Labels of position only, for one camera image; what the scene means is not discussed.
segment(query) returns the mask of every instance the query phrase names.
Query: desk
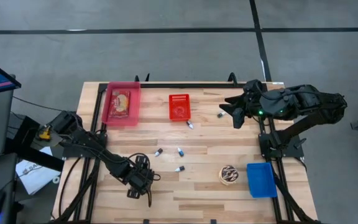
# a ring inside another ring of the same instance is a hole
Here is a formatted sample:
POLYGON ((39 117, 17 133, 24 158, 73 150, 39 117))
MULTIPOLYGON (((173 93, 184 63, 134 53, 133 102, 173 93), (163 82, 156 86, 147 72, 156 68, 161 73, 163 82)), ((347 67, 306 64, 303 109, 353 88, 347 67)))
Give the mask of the desk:
MULTIPOLYGON (((77 113, 88 130, 98 87, 98 82, 86 82, 78 105, 77 113)), ((283 85, 268 83, 267 87, 271 90, 283 85)), ((128 186, 120 184, 101 165, 91 222, 141 223, 143 219, 149 219, 151 223, 209 223, 211 219, 217 219, 218 223, 275 223, 272 201, 269 198, 253 199, 247 183, 246 165, 265 162, 257 139, 259 124, 246 119, 241 129, 234 129, 230 116, 220 119, 216 116, 221 112, 218 104, 224 103, 224 98, 241 93, 241 88, 142 88, 139 124, 108 128, 107 149, 121 156, 135 152, 149 156, 151 168, 162 177, 153 183, 152 207, 147 206, 146 195, 138 200, 127 198, 128 186), (180 93, 190 94, 193 130, 184 122, 169 120, 168 95, 180 93), (164 152, 154 157, 160 147, 164 152), (183 149, 184 157, 178 155, 176 147, 183 149), (228 187, 218 180, 219 170, 227 164, 237 167, 240 173, 237 183, 228 187), (186 170, 174 172, 179 166, 185 166, 186 170)), ((101 127, 102 110, 96 129, 101 127)), ((275 121, 275 124, 277 129, 285 129, 292 121, 275 121)), ((62 185, 74 161, 65 161, 53 208, 56 217, 62 185)), ((317 219, 305 168, 290 158, 284 159, 283 163, 291 194, 311 218, 317 219)), ((83 159, 71 173, 63 208, 78 191, 82 169, 83 159)), ((279 195, 282 217, 286 219, 285 204, 279 195)), ((81 219, 85 218, 87 203, 88 196, 85 195, 81 219)))

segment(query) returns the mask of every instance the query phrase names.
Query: chocolate donut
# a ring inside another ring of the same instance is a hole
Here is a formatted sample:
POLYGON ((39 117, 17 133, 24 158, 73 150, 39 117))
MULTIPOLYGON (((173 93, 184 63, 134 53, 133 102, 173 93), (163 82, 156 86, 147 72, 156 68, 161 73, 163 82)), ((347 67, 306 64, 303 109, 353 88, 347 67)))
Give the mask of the chocolate donut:
POLYGON ((233 166, 224 166, 221 171, 219 171, 219 180, 224 185, 236 183, 237 178, 239 178, 239 172, 233 166))

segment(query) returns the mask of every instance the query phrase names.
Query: food package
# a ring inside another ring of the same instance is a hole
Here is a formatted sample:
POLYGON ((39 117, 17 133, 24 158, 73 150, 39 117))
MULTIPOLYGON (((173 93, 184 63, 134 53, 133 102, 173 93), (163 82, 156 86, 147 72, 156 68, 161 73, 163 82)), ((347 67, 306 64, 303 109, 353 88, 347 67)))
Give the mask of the food package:
POLYGON ((113 90, 109 116, 113 118, 126 118, 129 115, 129 99, 131 92, 127 90, 113 90))

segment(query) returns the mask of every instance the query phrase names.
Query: pink tray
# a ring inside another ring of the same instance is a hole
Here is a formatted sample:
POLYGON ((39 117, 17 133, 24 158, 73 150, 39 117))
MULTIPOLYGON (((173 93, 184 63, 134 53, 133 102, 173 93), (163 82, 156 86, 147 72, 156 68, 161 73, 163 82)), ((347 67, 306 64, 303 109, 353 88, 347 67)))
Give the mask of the pink tray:
POLYGON ((140 83, 139 82, 110 82, 107 87, 106 99, 102 114, 102 122, 107 126, 135 126, 139 121, 140 83), (113 90, 130 91, 128 117, 113 118, 109 116, 111 94, 113 90))

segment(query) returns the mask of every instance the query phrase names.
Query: black floor line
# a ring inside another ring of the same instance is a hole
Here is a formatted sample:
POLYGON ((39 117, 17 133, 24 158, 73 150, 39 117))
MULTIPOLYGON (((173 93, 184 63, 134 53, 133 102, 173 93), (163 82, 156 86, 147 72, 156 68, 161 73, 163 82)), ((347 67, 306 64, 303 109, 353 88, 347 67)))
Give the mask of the black floor line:
POLYGON ((249 4, 251 6, 252 18, 254 19, 256 39, 258 41, 259 54, 260 54, 260 59, 262 61, 262 68, 264 70, 265 81, 271 82, 272 76, 270 74, 269 63, 267 61, 266 49, 264 44, 264 38, 262 36, 262 32, 259 24, 258 11, 256 10, 256 4, 254 0, 249 0, 249 4))
POLYGON ((153 29, 73 29, 73 30, 0 30, 0 34, 181 34, 181 33, 296 33, 296 32, 358 32, 358 27, 331 28, 241 28, 241 27, 194 27, 194 28, 153 28, 153 29))
POLYGON ((358 32, 358 27, 332 28, 262 28, 262 32, 358 32))
POLYGON ((254 28, 195 27, 155 29, 75 29, 75 30, 0 30, 0 34, 177 34, 177 33, 238 33, 255 32, 254 28))

